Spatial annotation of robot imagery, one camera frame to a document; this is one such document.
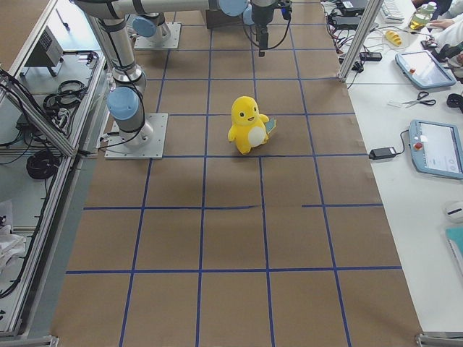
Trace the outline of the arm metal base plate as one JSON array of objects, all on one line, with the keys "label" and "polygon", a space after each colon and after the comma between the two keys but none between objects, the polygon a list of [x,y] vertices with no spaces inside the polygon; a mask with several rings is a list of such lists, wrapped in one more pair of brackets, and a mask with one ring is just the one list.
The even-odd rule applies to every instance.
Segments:
[{"label": "arm metal base plate", "polygon": [[111,131],[119,134],[109,138],[105,158],[108,160],[162,159],[168,124],[167,113],[147,113],[145,125],[140,133],[134,135],[120,132],[113,121]]},{"label": "arm metal base plate", "polygon": [[151,22],[142,21],[142,18],[138,17],[132,25],[137,33],[135,50],[177,49],[181,26],[180,22],[164,22],[161,25],[155,25]]}]

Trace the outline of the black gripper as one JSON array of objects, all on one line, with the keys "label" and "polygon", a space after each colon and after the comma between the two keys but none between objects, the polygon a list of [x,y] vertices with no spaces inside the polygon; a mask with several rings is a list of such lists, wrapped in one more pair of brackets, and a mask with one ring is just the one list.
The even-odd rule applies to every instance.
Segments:
[{"label": "black gripper", "polygon": [[273,13],[280,10],[284,20],[292,18],[292,1],[290,0],[254,0],[251,1],[252,21],[256,29],[256,40],[258,42],[258,56],[264,57],[268,50],[268,27],[266,25],[273,21]]}]

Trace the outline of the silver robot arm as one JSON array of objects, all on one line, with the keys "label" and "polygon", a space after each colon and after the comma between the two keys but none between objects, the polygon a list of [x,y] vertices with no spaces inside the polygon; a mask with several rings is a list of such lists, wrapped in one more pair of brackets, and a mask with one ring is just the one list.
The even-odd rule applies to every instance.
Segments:
[{"label": "silver robot arm", "polygon": [[[237,17],[243,14],[247,8],[245,5],[233,5],[232,1],[225,1],[220,9],[202,10],[200,13],[207,27],[220,26],[235,23]],[[163,12],[153,12],[136,16],[132,21],[132,29],[135,33],[153,43],[163,43],[171,38],[171,28],[166,24]]]},{"label": "silver robot arm", "polygon": [[164,12],[221,10],[235,17],[249,13],[257,33],[259,54],[269,49],[268,25],[280,9],[290,21],[290,1],[76,1],[88,18],[104,56],[109,62],[116,87],[106,101],[110,115],[119,129],[105,146],[110,158],[161,158],[168,116],[147,113],[143,103],[146,76],[135,60],[132,41],[127,32],[126,16],[133,14],[146,20],[141,36],[152,36],[157,24],[151,18]]}]

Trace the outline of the person hand at desk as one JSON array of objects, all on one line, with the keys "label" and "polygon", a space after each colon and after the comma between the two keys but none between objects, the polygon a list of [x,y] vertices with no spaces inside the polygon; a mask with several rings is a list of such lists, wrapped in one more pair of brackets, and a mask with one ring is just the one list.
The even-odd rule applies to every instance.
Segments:
[{"label": "person hand at desk", "polygon": [[455,21],[453,21],[452,19],[431,20],[427,24],[427,28],[445,30],[446,28],[452,26],[454,23]]}]

